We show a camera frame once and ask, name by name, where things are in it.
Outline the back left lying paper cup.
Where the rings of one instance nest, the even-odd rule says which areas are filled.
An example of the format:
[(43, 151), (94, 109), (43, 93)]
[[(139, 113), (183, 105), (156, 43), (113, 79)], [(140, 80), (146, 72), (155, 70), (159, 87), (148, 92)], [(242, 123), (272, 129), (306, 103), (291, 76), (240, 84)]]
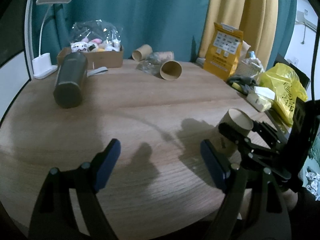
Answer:
[(144, 44), (132, 52), (132, 58), (135, 61), (143, 61), (153, 52), (152, 47), (148, 44)]

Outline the printed brown paper cup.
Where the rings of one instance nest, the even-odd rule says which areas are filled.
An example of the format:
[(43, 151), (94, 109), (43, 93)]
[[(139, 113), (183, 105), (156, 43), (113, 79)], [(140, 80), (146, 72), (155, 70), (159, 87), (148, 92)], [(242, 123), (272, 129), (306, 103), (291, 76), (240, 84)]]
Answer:
[(229, 158), (237, 150), (236, 139), (247, 137), (252, 129), (253, 121), (245, 112), (230, 108), (213, 129), (210, 140), (217, 152)]

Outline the tissue pack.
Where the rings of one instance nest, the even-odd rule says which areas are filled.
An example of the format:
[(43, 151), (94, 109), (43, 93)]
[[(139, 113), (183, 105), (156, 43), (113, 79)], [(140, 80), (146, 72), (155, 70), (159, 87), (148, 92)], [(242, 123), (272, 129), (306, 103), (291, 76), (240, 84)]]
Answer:
[(275, 100), (275, 92), (267, 87), (255, 86), (247, 95), (246, 100), (259, 112), (269, 110)]

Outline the clear bag of toys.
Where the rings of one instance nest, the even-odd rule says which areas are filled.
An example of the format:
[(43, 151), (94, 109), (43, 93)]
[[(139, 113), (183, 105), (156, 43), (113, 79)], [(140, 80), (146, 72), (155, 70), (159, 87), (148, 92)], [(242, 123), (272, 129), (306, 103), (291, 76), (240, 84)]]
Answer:
[(71, 52), (121, 51), (120, 27), (103, 20), (76, 22), (70, 31)]

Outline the crumpled clear plastic wrapper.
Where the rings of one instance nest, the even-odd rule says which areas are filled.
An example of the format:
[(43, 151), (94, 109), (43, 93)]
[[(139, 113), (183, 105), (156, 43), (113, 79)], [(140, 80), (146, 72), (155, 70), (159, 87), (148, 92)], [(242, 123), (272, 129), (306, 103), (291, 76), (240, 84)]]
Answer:
[(146, 74), (158, 75), (162, 61), (156, 53), (150, 54), (144, 61), (137, 65), (137, 70), (141, 70)]

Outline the brown cardboard box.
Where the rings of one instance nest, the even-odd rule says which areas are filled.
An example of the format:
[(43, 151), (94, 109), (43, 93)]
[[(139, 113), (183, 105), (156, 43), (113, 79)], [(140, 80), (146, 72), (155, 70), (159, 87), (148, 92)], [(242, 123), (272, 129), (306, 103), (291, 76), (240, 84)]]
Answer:
[(120, 47), (120, 51), (96, 51), (88, 52), (84, 46), (66, 47), (61, 50), (56, 59), (57, 65), (60, 67), (65, 61), (71, 67), (86, 67), (88, 70), (100, 67), (120, 68), (123, 64), (124, 49)]

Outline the teal curtain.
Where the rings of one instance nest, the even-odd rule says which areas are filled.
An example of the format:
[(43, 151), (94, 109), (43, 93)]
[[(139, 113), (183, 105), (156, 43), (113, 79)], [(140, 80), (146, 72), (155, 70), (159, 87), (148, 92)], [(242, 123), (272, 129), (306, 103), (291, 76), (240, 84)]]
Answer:
[[(209, 0), (72, 0), (55, 6), (50, 32), (57, 38), (54, 59), (70, 43), (74, 23), (103, 20), (122, 29), (124, 57), (148, 44), (154, 51), (173, 51), (177, 61), (195, 61)], [(33, 5), (34, 52), (46, 6)]]

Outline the yellow curtain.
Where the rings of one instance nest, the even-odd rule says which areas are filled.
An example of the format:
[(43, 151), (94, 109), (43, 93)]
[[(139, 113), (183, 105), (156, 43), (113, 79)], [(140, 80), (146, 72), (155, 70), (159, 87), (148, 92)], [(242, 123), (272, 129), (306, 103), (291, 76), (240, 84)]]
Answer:
[(233, 26), (244, 33), (263, 67), (270, 59), (278, 17), (278, 0), (209, 0), (198, 57), (204, 58), (214, 34), (214, 23)]

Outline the white desk lamp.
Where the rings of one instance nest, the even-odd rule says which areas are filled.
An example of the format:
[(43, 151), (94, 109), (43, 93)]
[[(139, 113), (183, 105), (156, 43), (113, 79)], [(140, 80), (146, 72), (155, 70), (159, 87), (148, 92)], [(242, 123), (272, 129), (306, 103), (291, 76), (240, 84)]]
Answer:
[(44, 79), (58, 70), (57, 60), (54, 59), (54, 48), (57, 38), (50, 32), (51, 21), (55, 16), (55, 6), (70, 3), (72, 0), (36, 0), (36, 5), (46, 6), (39, 31), (39, 48), (37, 56), (32, 59), (33, 75), (36, 79)]

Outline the yellow paper bag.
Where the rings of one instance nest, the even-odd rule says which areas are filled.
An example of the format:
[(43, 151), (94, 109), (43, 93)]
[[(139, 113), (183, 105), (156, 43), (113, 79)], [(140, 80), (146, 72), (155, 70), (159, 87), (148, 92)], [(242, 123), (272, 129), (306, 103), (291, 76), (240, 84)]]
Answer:
[(238, 66), (244, 33), (223, 23), (215, 22), (214, 27), (214, 35), (208, 47), (203, 68), (223, 81), (227, 81)]

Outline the front lying paper cup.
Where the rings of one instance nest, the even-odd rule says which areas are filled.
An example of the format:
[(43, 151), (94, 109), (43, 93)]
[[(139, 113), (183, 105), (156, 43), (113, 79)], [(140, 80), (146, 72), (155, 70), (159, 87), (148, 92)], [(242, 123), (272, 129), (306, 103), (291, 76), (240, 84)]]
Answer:
[(182, 66), (177, 61), (167, 61), (162, 64), (159, 74), (167, 81), (177, 80), (182, 74)]

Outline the yellow plastic bag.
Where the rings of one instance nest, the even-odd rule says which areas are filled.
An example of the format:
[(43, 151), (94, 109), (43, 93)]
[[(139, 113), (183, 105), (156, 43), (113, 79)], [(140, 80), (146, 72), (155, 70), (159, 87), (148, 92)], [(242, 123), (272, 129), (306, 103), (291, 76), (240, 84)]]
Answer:
[(300, 83), (297, 73), (286, 64), (276, 63), (274, 67), (259, 74), (258, 84), (275, 93), (272, 107), (283, 122), (292, 127), (296, 98), (304, 102), (308, 100), (306, 90)]

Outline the black flat tablet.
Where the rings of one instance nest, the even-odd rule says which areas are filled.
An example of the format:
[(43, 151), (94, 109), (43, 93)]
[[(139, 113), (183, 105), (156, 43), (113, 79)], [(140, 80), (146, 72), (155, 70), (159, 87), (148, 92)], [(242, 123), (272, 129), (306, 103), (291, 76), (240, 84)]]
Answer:
[(280, 116), (277, 114), (276, 111), (273, 109), (269, 109), (266, 111), (266, 115), (269, 117), (271, 120), (272, 124), (274, 124), (275, 128), (283, 133), (286, 137), (290, 135), (289, 129), (285, 126), (285, 124), (282, 122)]

